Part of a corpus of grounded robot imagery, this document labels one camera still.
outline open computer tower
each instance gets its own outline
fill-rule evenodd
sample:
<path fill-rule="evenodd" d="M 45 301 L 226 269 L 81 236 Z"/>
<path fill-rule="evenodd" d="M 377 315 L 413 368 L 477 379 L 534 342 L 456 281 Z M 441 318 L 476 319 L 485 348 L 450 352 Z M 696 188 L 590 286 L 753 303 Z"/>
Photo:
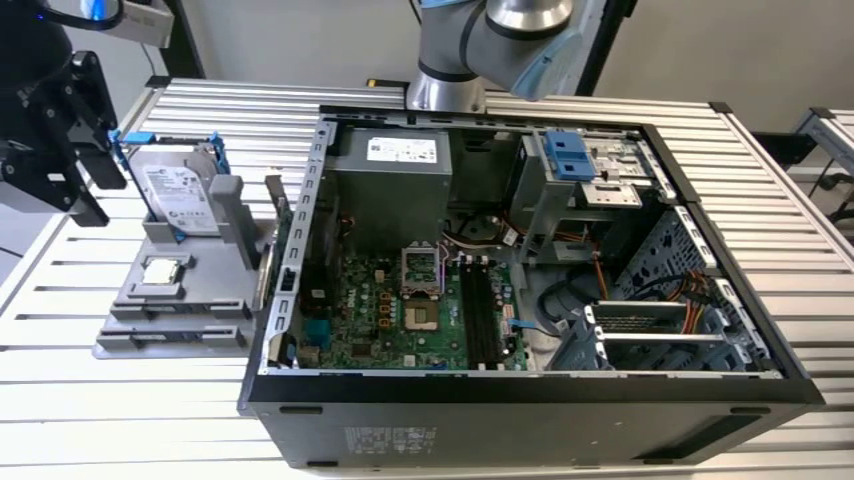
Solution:
<path fill-rule="evenodd" d="M 817 408 L 653 126 L 320 112 L 241 392 L 292 466 L 691 464 Z"/>

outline metal extrusion rail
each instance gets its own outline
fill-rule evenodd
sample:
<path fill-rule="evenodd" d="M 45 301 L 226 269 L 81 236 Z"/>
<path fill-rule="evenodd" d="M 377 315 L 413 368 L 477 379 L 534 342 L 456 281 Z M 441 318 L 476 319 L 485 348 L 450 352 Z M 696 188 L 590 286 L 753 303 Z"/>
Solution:
<path fill-rule="evenodd" d="M 298 191 L 318 104 L 400 108 L 402 96 L 396 89 L 174 80 L 145 90 L 122 128 L 165 135 L 218 131 L 246 184 L 244 201 L 262 216 L 272 214 L 261 183 L 270 169 L 288 194 Z M 657 127 L 828 405 L 692 468 L 348 475 L 851 478 L 854 255 L 737 120 L 701 103 L 561 97 L 533 104 L 496 93 L 488 109 Z M 139 246 L 143 213 L 133 189 L 94 194 L 110 225 L 81 229 L 57 216 L 0 288 L 0 438 L 14 439 L 0 449 L 0 466 L 17 465 L 31 478 L 294 475 L 260 423 L 234 411 L 244 359 L 91 358 L 89 346 Z"/>

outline gray wall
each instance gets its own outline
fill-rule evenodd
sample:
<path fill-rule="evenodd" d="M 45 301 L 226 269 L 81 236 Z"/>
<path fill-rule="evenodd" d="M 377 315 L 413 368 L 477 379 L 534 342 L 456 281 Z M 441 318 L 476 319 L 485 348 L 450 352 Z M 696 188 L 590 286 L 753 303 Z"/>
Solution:
<path fill-rule="evenodd" d="M 854 1 L 639 0 L 597 96 L 725 101 L 788 130 L 808 106 L 854 107 Z"/>
<path fill-rule="evenodd" d="M 208 78 L 362 86 L 417 71 L 405 0 L 183 0 Z"/>

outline motherboard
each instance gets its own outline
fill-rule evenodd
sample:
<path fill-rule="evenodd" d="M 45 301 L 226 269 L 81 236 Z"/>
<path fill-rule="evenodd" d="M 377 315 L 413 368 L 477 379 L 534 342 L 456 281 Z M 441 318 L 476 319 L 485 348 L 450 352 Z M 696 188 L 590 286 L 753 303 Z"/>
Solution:
<path fill-rule="evenodd" d="M 525 370 L 505 264 L 424 245 L 345 255 L 336 284 L 328 315 L 305 321 L 302 368 Z"/>

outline processor chip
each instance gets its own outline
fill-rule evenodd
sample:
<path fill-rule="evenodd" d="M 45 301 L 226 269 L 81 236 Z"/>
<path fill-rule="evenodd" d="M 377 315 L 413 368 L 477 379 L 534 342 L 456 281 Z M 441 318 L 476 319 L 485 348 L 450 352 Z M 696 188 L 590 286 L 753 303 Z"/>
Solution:
<path fill-rule="evenodd" d="M 179 264 L 177 260 L 154 258 L 142 272 L 142 285 L 171 285 Z"/>

